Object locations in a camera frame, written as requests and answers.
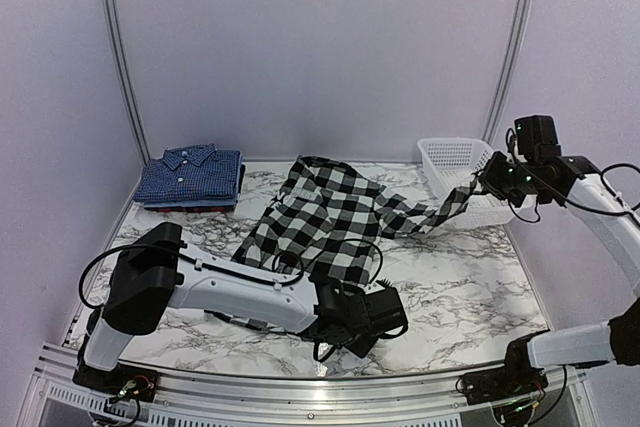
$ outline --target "black and white plaid shirt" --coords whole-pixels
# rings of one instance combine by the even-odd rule
[[[378,237],[393,239],[427,232],[464,212],[475,186],[475,178],[470,178],[434,208],[367,180],[343,162],[299,157],[232,260],[270,269],[276,254],[293,252],[314,275],[363,287],[369,281],[365,266],[374,256],[374,247],[336,241],[356,238],[375,242]],[[280,263],[277,271],[290,272],[291,268]]]

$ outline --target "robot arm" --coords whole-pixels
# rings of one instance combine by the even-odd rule
[[[396,336],[387,332],[407,329],[393,287],[365,293],[301,269],[291,275],[255,269],[214,258],[182,242],[181,235],[179,225],[166,222],[120,253],[108,300],[87,325],[77,384],[103,390],[130,381],[135,372],[118,359],[134,336],[156,330],[167,307],[271,323],[316,345],[344,347],[360,357],[378,339]],[[293,254],[282,255],[281,261],[290,265],[291,257],[300,261]]]
[[[508,139],[511,159],[496,152],[480,174],[483,188],[500,200],[521,205],[526,195],[539,203],[555,201],[596,235],[640,294],[640,219],[605,185],[599,171],[584,157],[563,157],[551,117],[516,121]],[[542,369],[556,365],[594,367],[616,361],[640,365],[640,300],[623,315],[600,324],[528,335],[511,342],[505,365],[467,374],[463,388],[470,404],[499,400],[532,382],[544,384]]]

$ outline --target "folded shirt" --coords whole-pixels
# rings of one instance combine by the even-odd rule
[[[136,202],[186,202],[227,200],[235,202],[242,154],[216,150],[214,144],[165,150],[142,171]]]

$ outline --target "metal frame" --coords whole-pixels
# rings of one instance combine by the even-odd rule
[[[72,394],[89,394],[88,389],[71,383],[76,356],[74,350],[45,344],[18,427],[38,425],[44,404],[51,397],[51,384],[71,390]],[[330,379],[240,377],[153,367],[160,372],[158,391],[155,402],[143,406],[140,425],[164,425],[160,420],[153,423],[154,414],[157,419],[167,415],[214,419],[234,427],[428,425],[434,418],[455,418],[465,411],[488,408],[488,404],[468,406],[464,396],[455,391],[460,375],[488,365],[498,364],[403,376]],[[568,370],[569,384],[584,379],[584,374]],[[547,390],[558,390],[563,381],[562,369],[548,371],[547,376]],[[91,397],[98,403],[101,400],[100,394],[91,393]]]
[[[127,117],[131,125],[131,131],[138,150],[138,155],[143,164],[147,164],[150,159],[149,146],[142,128],[142,120],[138,111],[138,103],[136,102],[135,92],[131,83],[129,67],[127,66],[127,58],[124,52],[122,42],[122,34],[120,32],[120,22],[118,20],[118,9],[116,0],[103,0],[107,28],[109,32],[109,41],[111,50],[113,51],[113,59],[124,97],[125,107],[127,109]]]
[[[491,107],[487,117],[484,130],[482,131],[482,140],[491,144],[496,135],[498,124],[504,112],[509,93],[511,78],[516,65],[516,60],[522,47],[524,34],[529,19],[529,10],[532,0],[516,0],[516,8],[513,13],[513,22],[511,24],[511,33],[509,34],[509,42],[507,43],[507,51],[505,52],[502,70],[498,78],[496,90],[493,94]]]

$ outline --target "shirt collar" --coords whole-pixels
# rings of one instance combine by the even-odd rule
[[[200,167],[215,151],[216,146],[214,144],[192,145],[191,147],[184,147],[182,149],[170,149],[164,151],[162,161],[171,170],[176,170],[185,160],[196,167]]]

